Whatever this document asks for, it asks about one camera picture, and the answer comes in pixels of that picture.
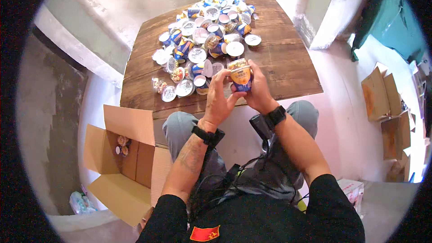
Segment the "green cloth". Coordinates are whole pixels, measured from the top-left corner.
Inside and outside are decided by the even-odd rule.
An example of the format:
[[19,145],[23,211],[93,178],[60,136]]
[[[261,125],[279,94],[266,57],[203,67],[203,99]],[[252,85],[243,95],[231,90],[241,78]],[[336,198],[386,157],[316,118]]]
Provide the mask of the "green cloth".
[[407,0],[369,0],[362,17],[351,49],[353,62],[358,60],[354,50],[359,49],[370,34],[407,62],[421,61],[427,46]]

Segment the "tattoo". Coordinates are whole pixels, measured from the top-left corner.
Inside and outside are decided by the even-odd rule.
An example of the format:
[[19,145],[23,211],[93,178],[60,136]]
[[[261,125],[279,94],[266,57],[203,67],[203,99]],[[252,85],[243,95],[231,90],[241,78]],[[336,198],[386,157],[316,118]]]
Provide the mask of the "tattoo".
[[187,170],[191,171],[192,173],[199,173],[201,172],[201,168],[203,166],[202,163],[204,161],[206,149],[207,146],[202,143],[202,140],[196,135],[192,134],[192,136],[180,150],[177,159]]

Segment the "white floor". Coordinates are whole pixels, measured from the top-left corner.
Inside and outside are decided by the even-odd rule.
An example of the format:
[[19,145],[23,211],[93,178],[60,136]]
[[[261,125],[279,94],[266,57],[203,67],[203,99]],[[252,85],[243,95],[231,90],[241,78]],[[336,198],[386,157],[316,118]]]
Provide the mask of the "white floor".
[[[419,105],[408,65],[397,52],[384,47],[372,36],[356,52],[359,57],[357,63],[349,60],[345,43],[335,42],[328,50],[308,52],[324,93],[281,100],[279,103],[286,108],[295,100],[308,100],[319,110],[316,142],[337,179],[383,181],[391,162],[382,160],[381,126],[379,122],[367,121],[360,82],[370,74],[377,61],[389,66],[399,93],[411,108],[411,112],[417,115],[416,123],[421,126]],[[90,74],[85,91],[79,119],[78,154],[81,181],[87,186],[99,174],[83,167],[85,127],[92,124],[104,128],[102,106],[119,105],[121,92],[94,74]],[[247,123],[255,114],[257,112],[248,106],[236,107],[220,126],[226,135],[217,149],[228,169],[233,164],[243,164],[260,153],[259,137]],[[155,122],[157,142],[165,140],[161,130],[162,123],[163,121]],[[412,143],[422,143],[422,138],[423,128],[418,127],[413,134]],[[415,182],[419,182],[424,149],[417,148],[412,152],[410,174],[416,172]],[[300,192],[306,194],[307,187]],[[105,209],[95,197],[90,198],[99,209]]]

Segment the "pile of yogurt cups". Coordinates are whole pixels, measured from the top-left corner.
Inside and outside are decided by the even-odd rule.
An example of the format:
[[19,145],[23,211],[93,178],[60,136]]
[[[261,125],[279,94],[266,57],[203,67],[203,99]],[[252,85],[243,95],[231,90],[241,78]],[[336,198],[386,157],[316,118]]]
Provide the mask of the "pile of yogurt cups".
[[259,19],[255,11],[245,0],[201,0],[177,14],[152,56],[175,85],[168,85],[169,78],[153,77],[153,91],[165,102],[195,91],[206,95],[211,78],[223,68],[232,69],[237,90],[250,90],[250,67],[242,55],[244,43],[261,43],[259,35],[251,34],[252,19]]

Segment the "right hand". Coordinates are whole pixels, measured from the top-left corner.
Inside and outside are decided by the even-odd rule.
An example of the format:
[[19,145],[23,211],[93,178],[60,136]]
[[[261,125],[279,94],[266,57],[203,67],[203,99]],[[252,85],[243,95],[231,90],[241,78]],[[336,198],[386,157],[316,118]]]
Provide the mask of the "right hand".
[[[261,72],[260,67],[252,60],[247,61],[251,66],[254,78],[252,79],[251,90],[244,97],[247,104],[263,115],[267,115],[275,110],[279,104],[270,95],[267,80]],[[237,89],[234,84],[231,85],[231,91],[234,93]]]

